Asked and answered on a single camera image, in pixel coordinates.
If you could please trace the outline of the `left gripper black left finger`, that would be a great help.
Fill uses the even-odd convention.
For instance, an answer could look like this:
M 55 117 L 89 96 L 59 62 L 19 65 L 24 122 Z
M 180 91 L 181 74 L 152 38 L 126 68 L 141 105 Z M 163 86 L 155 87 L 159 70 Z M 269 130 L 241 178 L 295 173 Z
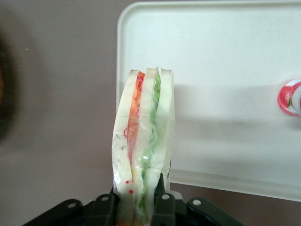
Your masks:
M 119 196 L 114 188 L 83 207 L 83 226 L 115 226 Z

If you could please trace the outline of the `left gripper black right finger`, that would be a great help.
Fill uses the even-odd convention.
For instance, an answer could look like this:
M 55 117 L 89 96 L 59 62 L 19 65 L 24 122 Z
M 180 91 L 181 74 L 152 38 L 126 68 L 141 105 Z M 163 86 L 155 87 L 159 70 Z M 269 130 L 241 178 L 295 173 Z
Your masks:
M 154 211 L 151 226 L 180 226 L 186 214 L 185 203 L 179 192 L 166 191 L 164 176 L 161 173 L 154 192 Z

